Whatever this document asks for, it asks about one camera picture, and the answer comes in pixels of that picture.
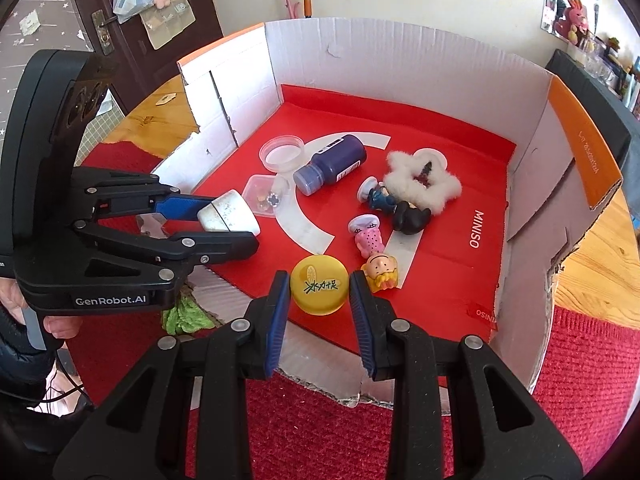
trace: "wooden table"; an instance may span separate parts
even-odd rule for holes
[[[176,93],[161,106],[162,96]],[[180,76],[163,84],[113,130],[105,142],[130,140],[139,148],[167,157],[198,126]],[[564,261],[556,304],[618,325],[640,328],[640,258],[622,190]]]

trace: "person's hand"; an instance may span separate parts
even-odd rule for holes
[[[15,280],[0,278],[0,303],[18,323],[24,325],[22,310],[27,307],[27,302]],[[82,318],[78,316],[47,316],[43,325],[44,329],[53,337],[71,339],[78,335]]]

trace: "purple bottle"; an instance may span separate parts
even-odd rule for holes
[[[293,174],[293,182],[306,196],[324,184],[335,184],[367,160],[367,150],[358,137],[347,134],[315,153],[311,161]]]

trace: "red carpet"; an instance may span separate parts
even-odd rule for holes
[[[150,171],[157,163],[128,142],[102,144],[86,161],[138,171]],[[128,221],[119,225],[135,228]],[[161,335],[154,313],[86,318],[69,347],[90,395],[101,402]],[[620,430],[638,377],[639,348],[639,331],[556,308],[534,396],[585,469],[599,460]],[[247,397],[256,480],[384,478],[389,410],[344,408],[280,376],[268,383],[251,382]],[[443,432],[445,450],[450,450],[447,417]],[[193,444],[193,424],[190,437]],[[444,460],[450,474],[450,452]],[[189,463],[193,473],[192,454]]]

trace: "door handle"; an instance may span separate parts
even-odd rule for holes
[[[100,41],[100,46],[102,47],[102,53],[105,56],[108,56],[115,50],[115,47],[113,46],[113,41],[111,41],[111,35],[109,33],[107,25],[109,23],[115,22],[118,17],[111,16],[110,18],[105,18],[104,12],[102,12],[102,9],[100,9],[92,13],[91,19],[94,22],[95,33],[98,35],[98,40]]]

